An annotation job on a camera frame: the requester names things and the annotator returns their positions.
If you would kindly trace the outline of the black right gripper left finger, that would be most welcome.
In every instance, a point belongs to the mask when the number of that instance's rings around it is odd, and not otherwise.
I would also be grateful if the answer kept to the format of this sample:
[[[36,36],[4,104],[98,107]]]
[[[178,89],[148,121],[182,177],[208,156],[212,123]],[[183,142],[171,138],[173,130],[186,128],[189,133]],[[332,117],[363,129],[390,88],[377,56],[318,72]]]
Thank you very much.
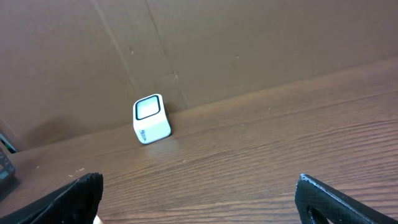
[[[1,224],[92,224],[103,195],[103,175],[88,173],[1,218]]]

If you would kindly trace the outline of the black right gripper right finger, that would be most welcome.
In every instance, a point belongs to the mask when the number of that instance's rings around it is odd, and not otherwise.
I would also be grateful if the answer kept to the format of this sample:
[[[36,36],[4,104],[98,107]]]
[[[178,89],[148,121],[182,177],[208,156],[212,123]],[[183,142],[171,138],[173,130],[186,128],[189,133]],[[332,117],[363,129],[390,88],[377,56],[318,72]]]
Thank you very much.
[[[397,224],[397,220],[307,174],[300,174],[294,200],[302,223]]]

